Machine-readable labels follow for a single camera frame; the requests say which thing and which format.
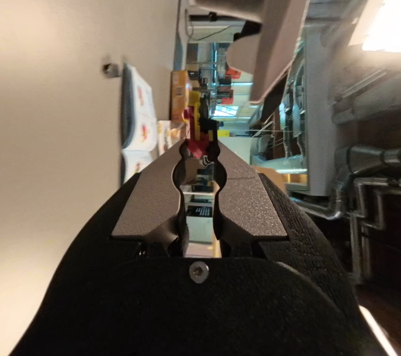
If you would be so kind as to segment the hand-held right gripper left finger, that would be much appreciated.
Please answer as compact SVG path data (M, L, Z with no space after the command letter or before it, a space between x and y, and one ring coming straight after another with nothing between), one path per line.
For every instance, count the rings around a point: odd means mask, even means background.
M186 140L180 140L140 173L113 238L160 243L166 251L187 251L189 231L180 188L187 158Z

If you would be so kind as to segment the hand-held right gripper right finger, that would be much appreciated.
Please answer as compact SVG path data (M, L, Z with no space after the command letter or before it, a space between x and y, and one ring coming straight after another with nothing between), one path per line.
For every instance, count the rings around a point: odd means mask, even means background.
M288 233L259 173L218 141L213 229L221 251L245 244L283 241Z

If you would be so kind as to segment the red yellow lego model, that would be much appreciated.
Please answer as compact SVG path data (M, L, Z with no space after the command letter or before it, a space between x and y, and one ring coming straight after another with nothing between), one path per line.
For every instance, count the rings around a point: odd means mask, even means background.
M210 117L207 100L199 92L190 92L182 116L186 123L189 153L204 166L214 163L219 155L218 124Z

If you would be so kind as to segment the closed lego leaflet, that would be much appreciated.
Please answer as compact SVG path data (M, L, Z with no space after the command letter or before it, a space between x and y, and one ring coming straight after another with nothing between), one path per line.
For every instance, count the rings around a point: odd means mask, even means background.
M170 120L158 121L158 155L167 152L173 145L186 137L185 122L172 122Z

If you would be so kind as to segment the open lego instruction booklet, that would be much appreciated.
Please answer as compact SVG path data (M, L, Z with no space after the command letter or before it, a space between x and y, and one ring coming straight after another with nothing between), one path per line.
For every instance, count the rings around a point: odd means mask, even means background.
M152 88L135 67L124 62L120 109L122 184L152 163L157 134Z

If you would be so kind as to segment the yellow plastic bin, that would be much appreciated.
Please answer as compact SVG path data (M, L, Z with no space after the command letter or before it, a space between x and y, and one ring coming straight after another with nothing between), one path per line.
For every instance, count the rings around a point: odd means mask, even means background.
M188 70L171 73L170 89L170 120L174 123L188 124L185 110L188 107L200 106L201 93L193 90L192 80Z

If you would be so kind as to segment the metal ceiling pipes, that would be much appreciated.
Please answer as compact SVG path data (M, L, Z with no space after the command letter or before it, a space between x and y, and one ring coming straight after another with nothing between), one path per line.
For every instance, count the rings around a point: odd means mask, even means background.
M400 148L348 148L324 218L335 220L348 213L359 218L364 227L384 231L385 196L400 196L400 179L386 176L385 172L400 171L400 163Z

